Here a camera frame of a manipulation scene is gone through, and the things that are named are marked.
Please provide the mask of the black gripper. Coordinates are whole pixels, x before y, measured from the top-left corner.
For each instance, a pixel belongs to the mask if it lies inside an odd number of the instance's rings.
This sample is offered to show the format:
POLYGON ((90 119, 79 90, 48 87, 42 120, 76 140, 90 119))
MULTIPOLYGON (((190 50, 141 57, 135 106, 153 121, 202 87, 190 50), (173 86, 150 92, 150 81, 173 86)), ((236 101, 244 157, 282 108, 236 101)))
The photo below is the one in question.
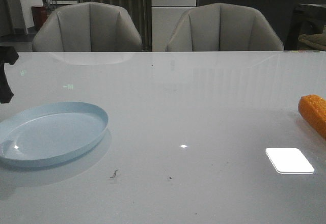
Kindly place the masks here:
POLYGON ((6 78, 5 63, 14 65, 18 58, 13 46, 1 46, 1 103, 9 103, 14 95, 6 78))

